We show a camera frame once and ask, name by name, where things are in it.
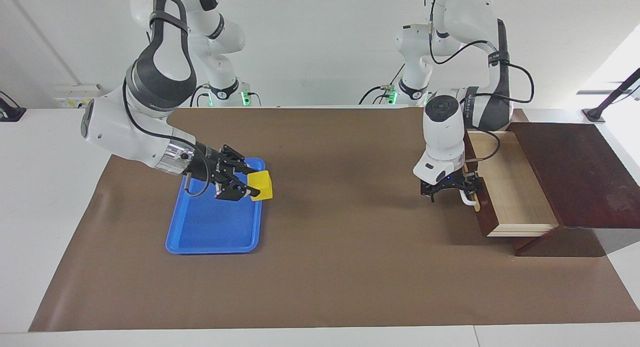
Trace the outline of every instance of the plastic tray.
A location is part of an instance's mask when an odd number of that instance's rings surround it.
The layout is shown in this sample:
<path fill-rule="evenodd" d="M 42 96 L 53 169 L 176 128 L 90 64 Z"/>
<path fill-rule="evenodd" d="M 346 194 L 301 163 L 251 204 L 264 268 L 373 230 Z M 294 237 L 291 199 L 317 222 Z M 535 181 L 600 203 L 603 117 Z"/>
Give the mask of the plastic tray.
<path fill-rule="evenodd" d="M 265 161 L 246 158 L 247 165 L 263 171 Z M 247 176 L 236 174 L 247 183 Z M 166 249 L 172 254 L 246 254 L 258 246 L 262 201 L 243 197 L 240 201 L 216 199 L 216 189 L 210 185 L 205 194 L 190 197 L 185 193 L 186 177 L 182 179 L 175 203 Z M 190 191 L 198 192 L 203 181 L 191 180 Z"/>

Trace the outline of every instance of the open drawer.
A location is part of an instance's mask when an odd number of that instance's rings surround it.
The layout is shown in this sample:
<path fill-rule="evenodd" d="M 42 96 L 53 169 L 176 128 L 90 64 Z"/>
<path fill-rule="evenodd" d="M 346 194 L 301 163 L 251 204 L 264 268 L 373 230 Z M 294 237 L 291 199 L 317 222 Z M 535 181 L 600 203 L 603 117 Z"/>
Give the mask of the open drawer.
<path fill-rule="evenodd" d="M 478 190 L 477 219 L 487 237 L 540 237 L 559 226 L 551 206 L 512 132 L 496 132 L 498 154 L 478 163 L 482 189 Z M 486 133 L 470 131 L 473 153 L 479 158 L 496 148 Z"/>

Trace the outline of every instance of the power outlet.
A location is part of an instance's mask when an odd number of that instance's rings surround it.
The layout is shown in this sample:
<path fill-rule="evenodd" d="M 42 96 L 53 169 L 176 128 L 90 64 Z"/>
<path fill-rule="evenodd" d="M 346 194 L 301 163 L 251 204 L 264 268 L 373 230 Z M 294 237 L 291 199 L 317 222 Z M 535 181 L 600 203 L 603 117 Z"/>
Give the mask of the power outlet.
<path fill-rule="evenodd" d="M 55 93 L 55 103 L 60 108 L 84 108 L 92 99 L 103 95 L 97 84 L 59 85 Z"/>
<path fill-rule="evenodd" d="M 249 85 L 249 83 L 242 82 L 242 90 L 240 93 L 242 94 L 242 103 L 245 106 L 252 105 L 251 96 L 249 96 L 249 92 L 251 92 L 251 86 Z"/>

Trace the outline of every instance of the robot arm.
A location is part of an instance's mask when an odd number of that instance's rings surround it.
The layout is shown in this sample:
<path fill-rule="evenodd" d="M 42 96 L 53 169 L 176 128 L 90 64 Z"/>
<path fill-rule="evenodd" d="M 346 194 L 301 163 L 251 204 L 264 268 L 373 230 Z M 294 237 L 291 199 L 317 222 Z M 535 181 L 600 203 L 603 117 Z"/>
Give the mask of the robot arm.
<path fill-rule="evenodd" d="M 234 72 L 229 58 L 245 48 L 242 28 L 217 11 L 219 0 L 187 0 L 190 52 L 206 66 L 210 100 L 214 106 L 249 106 L 249 85 Z"/>
<path fill-rule="evenodd" d="M 220 151 L 212 149 L 167 124 L 167 117 L 196 87 L 183 1 L 131 0 L 134 19 L 140 23 L 146 15 L 149 46 L 126 71 L 121 89 L 89 103 L 80 128 L 82 136 L 127 160 L 205 181 L 206 187 L 212 183 L 217 199 L 257 197 L 260 190 L 234 177 L 234 172 L 255 172 L 241 154 L 226 145 Z"/>
<path fill-rule="evenodd" d="M 516 99 L 510 98 L 506 29 L 505 24 L 496 18 L 493 3 L 494 0 L 433 0 L 432 24 L 405 26 L 397 39 L 398 50 L 405 57 L 407 67 L 410 61 L 416 65 L 412 54 L 416 55 L 415 46 L 419 46 L 418 54 L 423 58 L 420 62 L 425 64 L 423 70 L 428 72 L 403 76 L 398 82 L 398 89 L 402 92 L 398 100 L 425 106 L 422 117 L 426 149 L 413 173 L 421 180 L 422 194 L 432 200 L 440 190 L 455 188 L 461 191 L 466 204 L 473 204 L 468 197 L 476 187 L 475 181 L 473 176 L 470 181 L 470 176 L 462 173 L 465 128 L 496 131 L 507 126 L 511 119 L 510 101 Z M 474 46 L 487 53 L 487 87 L 441 89 L 428 99 L 425 93 L 406 93 L 406 85 L 426 89 L 433 64 L 442 65 L 453 58 L 462 51 L 461 44 L 464 44 L 462 49 Z M 450 55 L 444 61 L 435 58 Z"/>

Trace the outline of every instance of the yellow block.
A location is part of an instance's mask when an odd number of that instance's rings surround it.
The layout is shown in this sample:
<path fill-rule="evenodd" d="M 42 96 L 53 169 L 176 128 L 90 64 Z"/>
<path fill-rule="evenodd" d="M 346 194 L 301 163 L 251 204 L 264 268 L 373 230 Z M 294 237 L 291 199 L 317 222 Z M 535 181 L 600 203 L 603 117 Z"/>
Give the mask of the yellow block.
<path fill-rule="evenodd" d="M 262 201 L 274 197 L 274 188 L 269 171 L 258 171 L 247 174 L 247 185 L 260 190 L 258 197 L 251 197 L 252 201 Z"/>

